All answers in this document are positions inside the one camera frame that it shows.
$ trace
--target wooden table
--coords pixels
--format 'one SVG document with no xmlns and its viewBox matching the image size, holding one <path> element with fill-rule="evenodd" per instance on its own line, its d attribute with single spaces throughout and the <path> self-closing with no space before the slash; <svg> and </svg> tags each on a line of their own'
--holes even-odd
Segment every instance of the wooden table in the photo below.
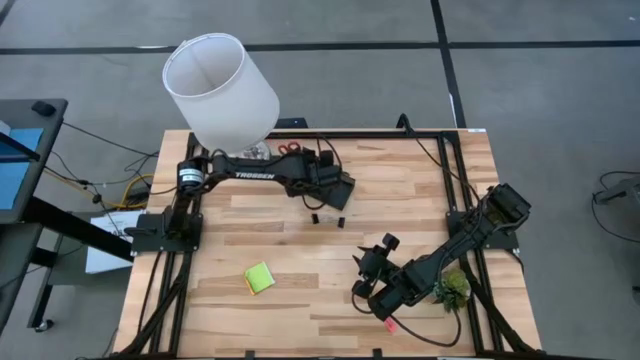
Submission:
<svg viewBox="0 0 640 360">
<path fill-rule="evenodd" d="M 154 192 L 175 185 L 176 164 L 184 159 L 187 137 L 186 130 L 165 133 Z M 470 182 L 482 195 L 498 183 L 488 136 L 460 130 L 460 138 Z M 268 143 L 275 149 L 288 141 Z M 421 141 L 437 156 L 434 140 Z M 313 140 L 299 142 L 316 146 Z M 440 348 L 402 330 L 391 334 L 379 320 L 358 313 L 350 303 L 350 289 L 358 277 L 351 258 L 360 255 L 357 245 L 380 244 L 386 232 L 393 233 L 401 244 L 390 259 L 404 264 L 448 239 L 441 169 L 413 140 L 331 142 L 345 171 L 356 179 L 356 187 L 343 212 L 329 207 L 316 211 L 317 225 L 300 198 L 288 198 L 273 182 L 228 180 L 203 197 L 205 230 L 189 279 L 179 356 L 244 356 L 245 350 L 255 350 L 256 356 L 370 356 L 373 348 L 382 348 L 385 356 L 474 354 L 466 311 L 461 313 L 460 342 Z M 153 196 L 148 210 L 161 212 L 172 197 Z M 337 227 L 340 216 L 346 217 L 344 229 Z M 486 258 L 496 305 L 526 342 L 539 347 L 520 266 L 502 250 L 486 251 Z M 116 351 L 135 336 L 154 259 L 155 254 L 136 257 Z M 157 302 L 163 261 L 147 316 Z M 243 272 L 260 261 L 268 264 L 276 285 L 251 296 Z M 491 349 L 486 316 L 479 308 L 485 347 Z M 160 350 L 167 349 L 172 314 L 173 310 L 167 314 Z M 435 340 L 450 341 L 455 334 L 455 319 L 442 305 L 403 306 L 396 315 L 414 331 Z"/>
</svg>

